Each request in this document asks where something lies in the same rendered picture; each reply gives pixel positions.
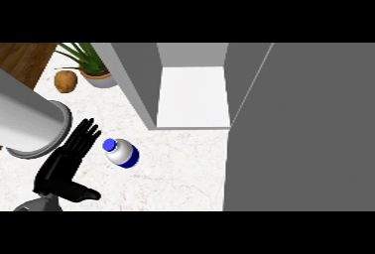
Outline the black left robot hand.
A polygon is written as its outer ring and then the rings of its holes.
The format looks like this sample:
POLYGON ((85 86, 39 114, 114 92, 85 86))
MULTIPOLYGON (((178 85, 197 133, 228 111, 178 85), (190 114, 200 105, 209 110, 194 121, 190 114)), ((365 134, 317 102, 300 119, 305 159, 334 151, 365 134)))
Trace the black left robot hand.
POLYGON ((33 192, 41 196, 57 195, 72 202, 100 200, 101 193, 75 182, 83 159, 101 135, 94 119, 85 119, 67 143, 49 156, 35 179, 33 192))

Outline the blue capped water bottle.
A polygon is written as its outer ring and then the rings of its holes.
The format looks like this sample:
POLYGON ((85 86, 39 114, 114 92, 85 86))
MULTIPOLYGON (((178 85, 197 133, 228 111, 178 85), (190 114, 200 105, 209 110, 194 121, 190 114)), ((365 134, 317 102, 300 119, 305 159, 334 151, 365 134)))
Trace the blue capped water bottle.
POLYGON ((120 167, 131 169, 139 161, 138 148, 123 139, 108 138, 103 143, 110 161, 120 167))

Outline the grey open cabinet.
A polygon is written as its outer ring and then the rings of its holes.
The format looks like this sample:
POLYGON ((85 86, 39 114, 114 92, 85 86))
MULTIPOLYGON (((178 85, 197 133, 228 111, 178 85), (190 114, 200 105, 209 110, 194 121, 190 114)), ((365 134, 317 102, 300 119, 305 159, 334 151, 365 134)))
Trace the grey open cabinet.
POLYGON ((148 129, 234 126, 271 43, 97 43, 94 48, 148 129))

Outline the dark grey cabinet door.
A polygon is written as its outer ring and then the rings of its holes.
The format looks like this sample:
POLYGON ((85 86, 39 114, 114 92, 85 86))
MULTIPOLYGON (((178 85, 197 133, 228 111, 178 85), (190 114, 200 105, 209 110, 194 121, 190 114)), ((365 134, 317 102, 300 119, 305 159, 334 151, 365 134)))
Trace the dark grey cabinet door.
POLYGON ((228 210, 375 210, 375 44, 278 44, 230 132, 228 210))

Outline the large grey cylinder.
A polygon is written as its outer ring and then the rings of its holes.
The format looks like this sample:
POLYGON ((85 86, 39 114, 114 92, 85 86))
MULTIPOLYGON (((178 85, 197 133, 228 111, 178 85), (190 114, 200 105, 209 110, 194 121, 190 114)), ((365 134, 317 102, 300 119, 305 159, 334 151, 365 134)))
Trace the large grey cylinder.
POLYGON ((48 155, 70 134, 73 119, 70 107, 0 69, 0 145, 11 155, 27 160, 48 155))

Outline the brown potato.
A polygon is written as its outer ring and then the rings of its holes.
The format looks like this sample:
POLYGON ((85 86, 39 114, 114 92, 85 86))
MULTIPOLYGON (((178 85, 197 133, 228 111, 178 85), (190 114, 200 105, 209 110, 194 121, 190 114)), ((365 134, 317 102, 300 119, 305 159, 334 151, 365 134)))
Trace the brown potato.
POLYGON ((77 74, 70 70, 61 70, 55 75, 55 87, 60 93, 70 93, 79 84, 77 74))

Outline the potted green plant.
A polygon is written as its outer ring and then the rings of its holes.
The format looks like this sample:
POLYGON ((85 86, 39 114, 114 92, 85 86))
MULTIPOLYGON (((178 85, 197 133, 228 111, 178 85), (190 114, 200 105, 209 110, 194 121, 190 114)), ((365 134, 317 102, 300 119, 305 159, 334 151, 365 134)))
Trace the potted green plant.
POLYGON ((117 82, 108 70, 108 67, 98 55, 95 47, 91 43, 60 43, 63 51, 57 51, 58 54, 69 57, 79 66, 73 66, 77 69, 97 88, 113 88, 117 86, 117 82))

